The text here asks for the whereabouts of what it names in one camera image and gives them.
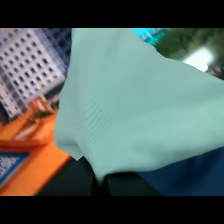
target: blurry background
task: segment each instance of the blurry background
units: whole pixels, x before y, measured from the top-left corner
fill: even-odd
[[[129,29],[223,79],[224,28]],[[70,53],[71,28],[0,29],[0,195],[35,195],[70,160],[53,142]]]

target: white light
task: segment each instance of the white light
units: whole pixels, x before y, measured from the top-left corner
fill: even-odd
[[[208,49],[200,48],[183,62],[199,69],[200,71],[206,72],[208,70],[208,65],[211,64],[213,60],[214,56]]]

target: orange surface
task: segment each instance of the orange surface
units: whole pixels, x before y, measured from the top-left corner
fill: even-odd
[[[53,139],[30,158],[0,190],[0,196],[32,196],[71,158],[57,149]]]

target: dark blue fabric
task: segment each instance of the dark blue fabric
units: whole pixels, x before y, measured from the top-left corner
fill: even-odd
[[[162,195],[223,196],[224,147],[138,174]]]

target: mint green fabric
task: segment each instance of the mint green fabric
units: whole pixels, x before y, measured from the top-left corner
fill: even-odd
[[[164,58],[128,29],[76,29],[56,145],[98,180],[224,145],[224,83]]]

